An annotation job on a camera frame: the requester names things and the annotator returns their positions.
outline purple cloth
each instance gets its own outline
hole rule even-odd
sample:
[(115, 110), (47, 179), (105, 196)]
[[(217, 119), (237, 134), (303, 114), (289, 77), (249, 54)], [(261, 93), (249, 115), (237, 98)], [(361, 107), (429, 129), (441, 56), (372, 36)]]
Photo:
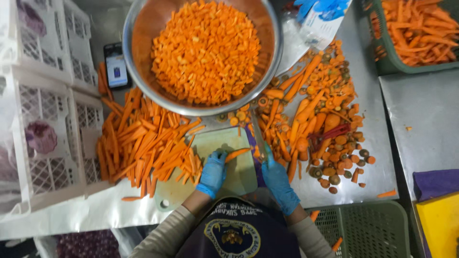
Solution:
[[(247, 139), (249, 140), (250, 146), (255, 147), (257, 145), (257, 142), (255, 141), (255, 138), (252, 136), (252, 132), (250, 131), (248, 125), (246, 125), (244, 129), (246, 130)], [(255, 148), (252, 149), (252, 157), (254, 153), (255, 153)], [(256, 158), (253, 158), (253, 163), (255, 164), (255, 173), (257, 175), (258, 187), (266, 187), (266, 184), (264, 183), (264, 180), (263, 180), (263, 174), (261, 173), (260, 161)]]
[(419, 202), (459, 191), (459, 169), (414, 172), (413, 179)]

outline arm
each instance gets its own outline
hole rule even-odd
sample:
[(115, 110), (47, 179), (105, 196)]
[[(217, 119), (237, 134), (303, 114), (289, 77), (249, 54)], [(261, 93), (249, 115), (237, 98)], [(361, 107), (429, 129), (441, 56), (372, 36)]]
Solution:
[(226, 178), (227, 154), (216, 151), (207, 159), (201, 181), (190, 196), (153, 230), (129, 256), (130, 258), (173, 257), (188, 237), (195, 215), (215, 198)]
[(268, 161), (262, 164), (263, 179), (273, 193), (285, 215), (289, 231), (297, 236), (300, 248), (311, 258), (333, 258), (335, 253), (320, 233), (309, 215), (300, 205), (300, 199), (290, 187), (285, 168), (274, 161), (269, 146), (265, 143)]
[(297, 236), (300, 248), (306, 257), (335, 257), (335, 252), (301, 205), (298, 204), (286, 220), (289, 225), (288, 230)]

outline stainless steel bowl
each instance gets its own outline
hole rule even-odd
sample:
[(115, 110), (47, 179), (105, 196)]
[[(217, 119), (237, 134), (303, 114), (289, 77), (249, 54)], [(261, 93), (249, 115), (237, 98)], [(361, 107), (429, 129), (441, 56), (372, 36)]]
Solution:
[(178, 11), (187, 0), (137, 0), (126, 17), (123, 29), (123, 52), (128, 70), (137, 86), (160, 106), (189, 116), (211, 116), (235, 110), (268, 85), (280, 62), (282, 52), (281, 27), (269, 0), (224, 0), (226, 4), (245, 12), (257, 29), (261, 50), (253, 82), (247, 84), (238, 98), (220, 106), (189, 104), (167, 93), (156, 82), (150, 70), (153, 38), (165, 29), (172, 11)]

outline hole in cutting board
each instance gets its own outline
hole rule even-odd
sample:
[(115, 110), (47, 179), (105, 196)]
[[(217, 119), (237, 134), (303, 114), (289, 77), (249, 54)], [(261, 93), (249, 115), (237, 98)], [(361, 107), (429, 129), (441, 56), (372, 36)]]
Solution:
[(169, 201), (168, 200), (162, 200), (159, 205), (161, 206), (161, 208), (165, 209), (165, 208), (169, 207)]

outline white plastic crate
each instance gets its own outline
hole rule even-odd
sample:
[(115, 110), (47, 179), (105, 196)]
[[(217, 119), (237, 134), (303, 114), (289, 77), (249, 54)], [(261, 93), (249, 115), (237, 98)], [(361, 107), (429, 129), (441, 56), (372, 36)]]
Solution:
[(0, 64), (72, 82), (62, 0), (2, 0)]
[(72, 65), (72, 87), (92, 95), (99, 95), (97, 71), (91, 56), (90, 19), (70, 0), (63, 0), (65, 28), (68, 35)]
[(102, 135), (102, 102), (96, 98), (70, 89), (70, 112), (72, 132), (77, 133), (76, 142), (70, 142), (72, 157), (78, 162), (80, 174), (85, 178), (86, 196), (110, 187), (108, 181), (101, 181), (101, 168), (97, 158), (97, 139)]
[[(11, 125), (22, 202), (0, 220), (84, 195), (85, 179), (72, 159), (69, 143), (77, 128), (69, 112), (70, 91), (63, 83), (11, 66), (0, 67), (5, 87), (0, 101), (15, 103)], [(57, 135), (57, 146), (48, 154), (28, 147), (25, 128), (35, 121), (48, 123)]]

